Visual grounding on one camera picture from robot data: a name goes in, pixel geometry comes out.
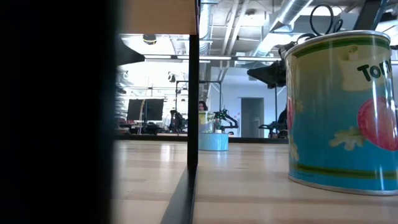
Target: door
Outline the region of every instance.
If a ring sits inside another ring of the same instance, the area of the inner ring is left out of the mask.
[[[264,124],[264,99],[241,99],[241,137],[263,138],[264,130],[259,126]]]

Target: red tomato illustration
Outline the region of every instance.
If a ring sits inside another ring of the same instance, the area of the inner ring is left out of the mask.
[[[358,111],[358,126],[371,143],[389,151],[398,150],[396,112],[385,97],[367,100]]]

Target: computer monitor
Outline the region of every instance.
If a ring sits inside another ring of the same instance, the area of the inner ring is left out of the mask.
[[[141,113],[142,100],[129,100],[129,108],[127,109],[127,120],[139,121],[139,115]]]
[[[143,100],[129,100],[127,120],[140,120],[141,105]],[[142,107],[142,120],[161,121],[163,115],[164,99],[146,99]]]

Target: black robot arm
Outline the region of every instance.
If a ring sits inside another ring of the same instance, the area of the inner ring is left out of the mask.
[[[259,129],[268,129],[270,133],[274,131],[286,131],[287,130],[287,108],[283,110],[278,118],[278,121],[273,121],[271,124],[262,124],[259,126]]]
[[[239,128],[238,122],[233,119],[227,112],[228,110],[226,109],[215,112],[215,119],[220,119],[229,123],[229,126],[221,126],[221,130],[224,131],[226,128]]]
[[[181,133],[186,128],[187,120],[184,119],[182,115],[176,110],[171,110],[170,114],[171,120],[169,130],[175,133]]]
[[[388,5],[388,0],[365,0],[361,12],[359,13],[358,19],[355,23],[354,30],[375,30],[377,25],[379,24],[380,20],[384,15],[384,10]],[[333,18],[333,10],[330,6],[321,4],[317,5],[313,11],[311,12],[310,16],[310,25],[311,29],[314,34],[307,33],[301,35],[297,41],[290,42],[285,45],[281,45],[278,50],[279,56],[281,60],[278,60],[272,65],[267,67],[261,68],[254,68],[248,70],[248,75],[256,78],[268,85],[268,88],[275,88],[275,87],[283,87],[286,85],[286,67],[285,67],[285,55],[288,50],[298,44],[299,39],[305,38],[305,40],[312,39],[314,37],[320,36],[321,34],[315,30],[312,25],[312,17],[315,10],[320,7],[326,7],[330,11],[331,21],[328,30],[325,34],[329,34],[330,32],[339,32],[341,26],[343,25],[343,20],[339,19],[336,23],[334,23]],[[397,50],[398,47],[391,46],[392,50]]]

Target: ceiling pipe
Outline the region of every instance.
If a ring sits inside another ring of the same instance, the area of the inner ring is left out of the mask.
[[[238,21],[236,22],[235,29],[234,29],[234,32],[233,32],[232,38],[231,38],[231,43],[229,43],[228,51],[226,53],[227,55],[231,55],[232,48],[234,47],[234,44],[235,44],[235,40],[236,40],[236,38],[239,34],[239,30],[242,26],[243,18],[246,15],[246,9],[248,8],[249,2],[250,2],[250,0],[244,0],[244,2],[242,4],[241,13],[239,15]]]
[[[279,9],[277,22],[271,31],[296,21],[301,15],[301,11],[309,6],[312,1],[313,0],[284,0]]]
[[[309,4],[311,4],[313,0],[284,0],[281,8],[269,15],[267,17],[266,24],[262,27],[262,33],[264,34],[263,40],[257,46],[255,50],[252,51],[251,57],[265,57],[270,48],[270,43],[265,41],[267,35],[270,31],[276,30],[283,26],[287,26],[289,24],[294,23],[297,18],[301,15],[303,9],[305,9]]]
[[[200,5],[200,20],[199,20],[199,39],[202,40],[199,43],[199,54],[208,55],[210,53],[210,42],[203,40],[210,40],[211,37],[211,8],[212,4],[201,4]],[[209,73],[209,68],[206,63],[199,64],[199,79],[200,80],[210,80],[211,74]],[[207,100],[207,92],[209,90],[208,85],[199,85],[201,100]]]
[[[231,35],[232,28],[235,22],[236,11],[238,10],[239,0],[234,0],[231,10],[231,16],[229,17],[228,26],[226,27],[223,47],[221,48],[221,55],[224,55],[226,46],[228,44],[229,36]]]
[[[210,39],[210,26],[211,26],[211,4],[202,4],[200,6],[200,20],[199,20],[199,39]],[[200,55],[208,55],[210,43],[201,41],[199,44]]]
[[[227,66],[226,66],[226,69],[224,69],[223,70],[223,73],[221,74],[221,78],[220,78],[220,81],[222,82],[222,81],[224,81],[224,77],[225,77],[225,75],[226,75],[226,72],[228,71],[228,69],[229,69],[229,61],[227,61]]]

